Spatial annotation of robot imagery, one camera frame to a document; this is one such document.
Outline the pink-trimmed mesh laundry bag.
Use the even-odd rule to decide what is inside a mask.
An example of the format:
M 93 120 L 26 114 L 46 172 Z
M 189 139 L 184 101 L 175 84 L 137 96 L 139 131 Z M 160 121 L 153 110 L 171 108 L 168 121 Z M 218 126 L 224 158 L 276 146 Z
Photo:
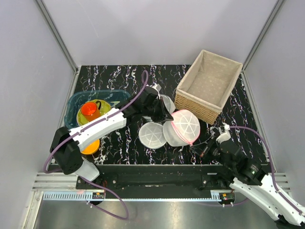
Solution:
M 166 142 L 173 147 L 192 145 L 200 135 L 198 118 L 189 110 L 172 113 L 173 120 L 163 124 Z

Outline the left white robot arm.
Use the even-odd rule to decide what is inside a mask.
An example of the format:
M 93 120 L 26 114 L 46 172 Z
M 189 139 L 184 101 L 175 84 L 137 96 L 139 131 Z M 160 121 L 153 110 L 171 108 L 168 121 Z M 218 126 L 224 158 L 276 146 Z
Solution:
M 149 86 L 85 125 L 74 129 L 65 126 L 57 129 L 50 148 L 51 157 L 61 172 L 66 175 L 75 173 L 85 178 L 91 188 L 97 189 L 102 185 L 103 177 L 94 163 L 82 157 L 81 151 L 95 140 L 137 122 L 144 116 L 150 117 L 155 123 L 173 120 L 159 92 Z

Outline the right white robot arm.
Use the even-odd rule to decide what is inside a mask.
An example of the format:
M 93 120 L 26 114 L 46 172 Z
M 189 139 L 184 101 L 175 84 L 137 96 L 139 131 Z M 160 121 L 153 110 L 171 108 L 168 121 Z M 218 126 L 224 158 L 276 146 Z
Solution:
M 246 156 L 233 141 L 218 143 L 211 138 L 194 148 L 201 160 L 215 160 L 224 166 L 225 172 L 216 177 L 218 187 L 230 187 L 242 193 L 264 210 L 279 229 L 305 227 L 305 208 L 280 188 L 261 164 Z

